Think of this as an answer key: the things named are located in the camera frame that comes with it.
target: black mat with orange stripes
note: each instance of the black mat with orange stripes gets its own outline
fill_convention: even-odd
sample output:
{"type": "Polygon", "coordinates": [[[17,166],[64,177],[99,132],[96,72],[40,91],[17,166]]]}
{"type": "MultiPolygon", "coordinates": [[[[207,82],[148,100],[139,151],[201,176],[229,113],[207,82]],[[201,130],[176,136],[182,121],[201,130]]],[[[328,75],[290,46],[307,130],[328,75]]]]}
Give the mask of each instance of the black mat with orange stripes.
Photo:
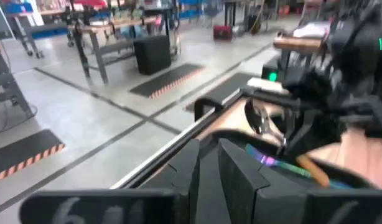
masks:
{"type": "Polygon", "coordinates": [[[156,98],[204,69],[201,65],[185,63],[130,90],[131,93],[156,98]]]}
{"type": "Polygon", "coordinates": [[[47,129],[0,148],[0,180],[63,148],[64,144],[47,129]]]}
{"type": "MultiPolygon", "coordinates": [[[[216,102],[222,102],[230,96],[235,90],[244,87],[251,78],[256,75],[250,75],[247,73],[238,72],[232,77],[226,79],[221,84],[210,90],[207,94],[201,96],[201,98],[209,98],[216,102]]],[[[186,111],[193,112],[193,102],[185,107],[186,111]]]]}

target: workbench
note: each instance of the workbench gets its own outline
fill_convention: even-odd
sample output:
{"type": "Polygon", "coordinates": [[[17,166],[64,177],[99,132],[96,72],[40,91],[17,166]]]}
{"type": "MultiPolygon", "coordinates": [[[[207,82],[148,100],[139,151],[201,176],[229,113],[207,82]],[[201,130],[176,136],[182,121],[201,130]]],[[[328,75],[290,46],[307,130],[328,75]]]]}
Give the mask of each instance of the workbench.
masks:
{"type": "MultiPolygon", "coordinates": [[[[287,93],[287,91],[282,89],[282,86],[279,83],[259,78],[253,78],[248,82],[248,85],[259,86],[265,90],[283,94],[287,93]]],[[[277,145],[278,142],[274,137],[270,135],[259,136],[250,128],[244,114],[245,102],[246,98],[239,90],[228,96],[227,99],[224,100],[222,106],[217,106],[205,114],[201,113],[203,108],[197,108],[198,102],[195,102],[196,122],[168,142],[164,147],[145,160],[129,174],[125,175],[119,182],[114,184],[111,189],[136,188],[143,186],[143,184],[159,174],[168,162],[176,158],[176,155],[181,152],[182,148],[189,141],[192,139],[202,141],[202,139],[207,138],[211,133],[219,130],[237,130],[246,133],[252,138],[268,142],[273,146],[277,145]]],[[[260,103],[263,104],[269,114],[282,111],[282,108],[278,106],[264,102],[260,103]]],[[[273,131],[278,131],[272,121],[270,121],[270,126],[273,127],[273,131]]],[[[325,146],[311,151],[308,156],[320,167],[326,167],[326,169],[332,170],[335,169],[337,170],[336,172],[343,172],[341,170],[351,170],[352,173],[357,174],[357,176],[363,177],[362,179],[358,178],[359,181],[363,182],[361,185],[371,185],[370,183],[373,183],[374,186],[382,189],[382,149],[372,150],[361,148],[356,150],[356,144],[361,144],[361,142],[355,141],[355,138],[353,138],[352,141],[351,136],[355,135],[356,131],[348,131],[343,134],[341,145],[332,144],[325,146]]]]}
{"type": "Polygon", "coordinates": [[[137,25],[147,25],[148,34],[151,35],[151,24],[155,23],[156,16],[161,14],[163,15],[163,21],[165,21],[165,32],[166,36],[168,36],[169,41],[169,25],[167,18],[167,11],[171,11],[172,9],[169,7],[146,7],[144,13],[147,17],[142,19],[130,19],[130,18],[117,18],[107,22],[100,22],[97,25],[82,25],[79,27],[75,27],[75,25],[69,25],[68,29],[73,33],[73,37],[75,39],[75,43],[77,45],[78,54],[80,57],[80,61],[82,64],[83,71],[85,73],[86,78],[90,78],[90,69],[97,70],[100,72],[101,78],[105,84],[108,83],[108,76],[106,73],[105,66],[111,65],[112,63],[116,63],[120,60],[127,59],[129,57],[133,57],[134,53],[130,52],[128,54],[122,55],[120,57],[116,57],[114,60],[105,61],[103,56],[112,52],[119,52],[122,49],[127,49],[133,47],[134,40],[118,40],[117,42],[105,46],[100,46],[97,39],[97,33],[99,32],[119,32],[119,29],[122,27],[129,26],[137,26],[137,25]],[[88,34],[90,36],[91,45],[93,47],[93,53],[96,57],[97,67],[89,64],[86,54],[83,51],[82,35],[88,34]]]}
{"type": "Polygon", "coordinates": [[[26,114],[27,118],[32,116],[32,112],[29,108],[29,105],[26,102],[20,88],[18,87],[16,80],[12,76],[10,72],[10,68],[7,66],[6,61],[3,59],[1,52],[0,52],[0,86],[4,90],[2,93],[0,93],[0,102],[11,100],[13,105],[18,104],[21,107],[21,109],[26,114]]]}
{"type": "MultiPolygon", "coordinates": [[[[53,16],[53,15],[61,15],[64,13],[63,9],[54,9],[54,10],[47,10],[39,12],[42,16],[53,16]]],[[[43,32],[48,30],[56,30],[56,29],[65,29],[67,28],[66,22],[59,22],[59,23],[51,23],[51,24],[45,24],[42,26],[32,26],[28,20],[28,16],[31,16],[33,18],[33,12],[21,12],[21,13],[15,13],[15,14],[8,14],[8,19],[12,19],[12,22],[10,23],[11,29],[16,34],[16,38],[18,38],[24,47],[25,51],[29,56],[32,56],[35,54],[37,58],[43,58],[43,52],[40,51],[36,44],[35,40],[32,37],[32,33],[36,32],[43,32]],[[28,48],[27,43],[30,44],[32,50],[28,48]]]]}
{"type": "MultiPolygon", "coordinates": [[[[137,26],[137,25],[144,25],[144,24],[152,24],[156,21],[155,17],[147,17],[145,19],[135,19],[131,20],[129,18],[125,19],[115,19],[114,21],[111,21],[110,24],[104,23],[99,25],[89,25],[89,26],[81,26],[77,29],[81,34],[88,34],[90,36],[91,45],[93,47],[94,56],[96,57],[97,61],[97,67],[94,67],[89,64],[88,59],[83,51],[83,47],[77,47],[80,61],[82,63],[83,71],[85,72],[85,75],[87,78],[90,78],[90,72],[89,69],[97,70],[100,72],[101,78],[103,79],[104,83],[108,83],[108,76],[106,73],[105,66],[111,65],[112,63],[116,63],[120,60],[129,58],[134,56],[133,53],[126,54],[124,56],[118,57],[115,60],[110,61],[104,61],[103,56],[112,52],[119,52],[122,49],[133,47],[133,40],[118,40],[117,42],[105,46],[100,46],[98,43],[97,33],[99,32],[107,32],[107,31],[113,31],[113,27],[116,29],[115,32],[119,32],[119,29],[122,27],[128,27],[128,26],[137,26]]],[[[68,30],[75,33],[75,26],[69,25],[68,30]]]]}

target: red container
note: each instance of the red container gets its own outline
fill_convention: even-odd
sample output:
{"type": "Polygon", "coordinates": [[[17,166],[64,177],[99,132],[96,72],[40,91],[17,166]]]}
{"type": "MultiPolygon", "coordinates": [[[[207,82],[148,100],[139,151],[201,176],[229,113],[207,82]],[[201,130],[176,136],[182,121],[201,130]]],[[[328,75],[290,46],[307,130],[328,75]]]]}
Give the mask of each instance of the red container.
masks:
{"type": "Polygon", "coordinates": [[[214,40],[227,40],[233,38],[233,29],[229,26],[213,26],[213,39],[214,40]]]}

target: orange and black hazard stripe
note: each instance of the orange and black hazard stripe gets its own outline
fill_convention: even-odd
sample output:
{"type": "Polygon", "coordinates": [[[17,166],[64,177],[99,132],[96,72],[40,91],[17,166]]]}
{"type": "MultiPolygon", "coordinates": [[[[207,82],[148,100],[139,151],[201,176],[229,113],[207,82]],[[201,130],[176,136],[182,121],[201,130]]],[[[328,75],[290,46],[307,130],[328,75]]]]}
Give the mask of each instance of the orange and black hazard stripe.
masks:
{"type": "Polygon", "coordinates": [[[0,148],[0,180],[65,147],[50,130],[43,130],[0,148]]]}
{"type": "Polygon", "coordinates": [[[22,161],[18,163],[17,165],[11,166],[10,168],[6,170],[0,171],[0,180],[3,180],[6,177],[9,177],[10,175],[22,170],[25,167],[28,167],[37,161],[44,159],[48,156],[51,156],[52,154],[55,154],[58,151],[61,151],[64,148],[63,144],[59,144],[58,146],[53,146],[50,149],[46,149],[44,152],[39,153],[36,156],[32,156],[28,158],[26,161],[22,161]]]}
{"type": "Polygon", "coordinates": [[[185,63],[177,68],[170,69],[148,82],[134,87],[130,92],[148,98],[157,98],[171,90],[173,87],[178,86],[194,75],[200,73],[203,69],[204,67],[201,65],[185,63]]]}
{"type": "Polygon", "coordinates": [[[180,85],[181,83],[183,83],[184,81],[186,81],[189,78],[193,77],[194,75],[200,73],[204,69],[205,69],[205,67],[202,67],[202,68],[199,68],[197,70],[192,71],[191,73],[189,73],[189,74],[179,78],[178,80],[175,80],[174,82],[172,82],[172,83],[162,87],[160,90],[155,91],[148,98],[153,99],[153,98],[157,98],[158,96],[161,96],[165,92],[167,92],[167,91],[173,89],[174,87],[180,85]]]}

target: workshop floor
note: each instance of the workshop floor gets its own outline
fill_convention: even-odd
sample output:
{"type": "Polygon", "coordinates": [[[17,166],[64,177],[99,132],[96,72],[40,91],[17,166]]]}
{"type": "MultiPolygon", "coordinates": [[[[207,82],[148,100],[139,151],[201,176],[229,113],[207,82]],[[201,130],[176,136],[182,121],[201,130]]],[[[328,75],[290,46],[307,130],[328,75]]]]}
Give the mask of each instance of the workshop floor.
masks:
{"type": "MultiPolygon", "coordinates": [[[[269,29],[291,29],[297,23],[279,20],[269,29]]],[[[0,223],[18,224],[21,202],[36,190],[114,185],[193,123],[193,114],[184,110],[189,103],[236,72],[258,76],[263,63],[277,54],[271,48],[274,35],[213,42],[211,29],[194,24],[181,33],[182,54],[171,67],[187,62],[205,69],[153,99],[129,90],[168,69],[142,76],[130,59],[107,68],[109,85],[104,86],[97,72],[87,82],[65,37],[38,40],[45,54],[40,60],[29,58],[17,42],[5,42],[14,76],[37,115],[1,133],[0,148],[42,129],[51,130],[66,146],[0,181],[0,223]]],[[[24,119],[19,108],[0,104],[0,129],[6,112],[9,127],[24,119]]]]}

